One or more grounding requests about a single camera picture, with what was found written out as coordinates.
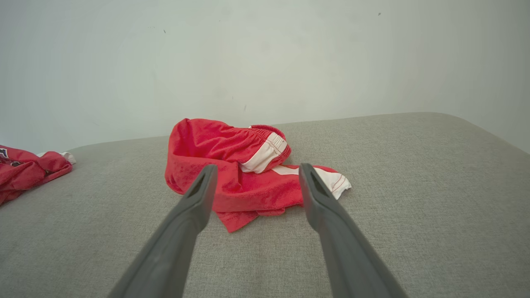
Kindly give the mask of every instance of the white fabric panel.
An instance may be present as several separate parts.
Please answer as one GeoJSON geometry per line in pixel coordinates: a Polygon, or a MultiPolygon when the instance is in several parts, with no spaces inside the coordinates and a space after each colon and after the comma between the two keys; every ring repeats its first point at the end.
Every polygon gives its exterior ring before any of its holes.
{"type": "Polygon", "coordinates": [[[240,164],[244,173],[261,173],[267,165],[278,157],[287,147],[287,142],[276,133],[271,133],[263,145],[245,163],[240,164]]]}
{"type": "MultiPolygon", "coordinates": [[[[298,175],[298,169],[291,169],[283,165],[275,166],[272,170],[280,175],[298,175]]],[[[346,189],[351,188],[350,181],[341,173],[326,172],[319,168],[315,168],[315,170],[320,179],[331,190],[335,199],[338,200],[346,189]]]]}

